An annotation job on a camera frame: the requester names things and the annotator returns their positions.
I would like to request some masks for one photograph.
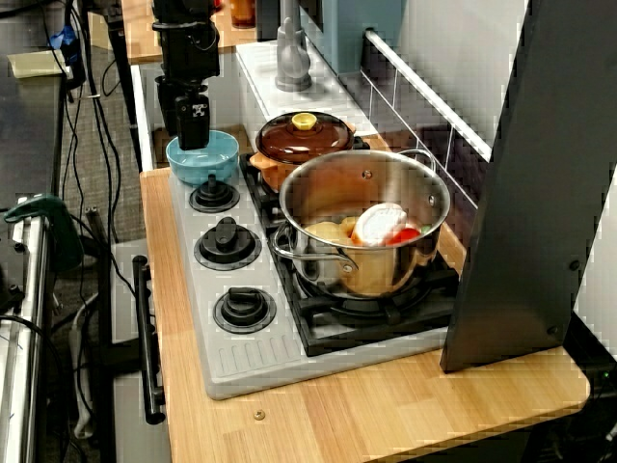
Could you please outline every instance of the wooden countertop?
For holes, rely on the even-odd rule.
[[[152,31],[155,21],[152,13],[151,0],[122,0],[122,17],[126,36],[126,53],[128,63],[143,65],[163,61],[158,34]],[[228,2],[212,15],[212,21],[219,30],[219,53],[230,53],[235,45],[253,43],[256,41],[256,31],[253,29],[236,29],[231,25]]]
[[[563,348],[448,375],[440,350],[210,399],[168,186],[141,176],[174,463],[402,461],[569,415],[589,383]],[[256,421],[257,410],[265,419]]]

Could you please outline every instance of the gas burner grate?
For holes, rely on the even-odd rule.
[[[261,225],[269,235],[284,224],[285,216],[281,211],[279,195],[262,180],[259,169],[251,165],[249,162],[251,156],[252,154],[240,156],[240,169],[251,192],[251,199],[259,214]]]
[[[285,223],[279,196],[261,181],[250,154],[240,168],[261,225],[270,236]],[[289,259],[270,250],[307,356],[314,357],[382,340],[413,335],[448,325],[458,288],[458,274],[440,256],[424,278],[413,280],[390,298],[334,298],[301,281]]]

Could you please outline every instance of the dark tile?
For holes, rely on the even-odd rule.
[[[431,151],[437,160],[445,166],[452,126],[447,123],[445,125],[415,128],[414,131],[422,145]]]
[[[457,131],[454,131],[446,168],[476,204],[482,195],[488,167],[489,163]]]
[[[438,173],[450,192],[450,212],[445,218],[445,222],[456,234],[456,237],[459,238],[463,246],[467,247],[469,246],[477,209],[463,193],[461,187],[452,181],[452,178],[443,169],[438,168]]]
[[[364,38],[361,69],[384,98],[393,104],[396,68],[367,38]]]
[[[392,151],[416,148],[417,138],[414,133],[377,93],[373,93],[370,121]]]
[[[396,79],[394,109],[445,166],[451,125],[400,73]]]
[[[360,109],[368,117],[370,114],[370,91],[371,86],[366,77],[358,70],[356,72],[347,72],[340,74],[338,80],[347,89],[349,95],[356,100]]]

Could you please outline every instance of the stainless steel pot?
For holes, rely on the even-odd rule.
[[[426,155],[431,168],[403,155],[410,153]],[[349,150],[310,160],[282,184],[281,209],[287,223],[273,235],[273,251],[292,259],[300,276],[327,294],[349,299],[395,294],[437,253],[450,195],[436,166],[426,150]],[[338,245],[305,230],[319,222],[340,223],[386,202],[400,204],[412,220],[431,224],[430,230],[412,241],[384,247]]]

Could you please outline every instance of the blue bowl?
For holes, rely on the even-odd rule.
[[[194,186],[205,183],[210,174],[225,181],[238,166],[238,142],[218,130],[210,130],[210,143],[200,150],[181,150],[175,137],[167,145],[166,154],[174,175]]]

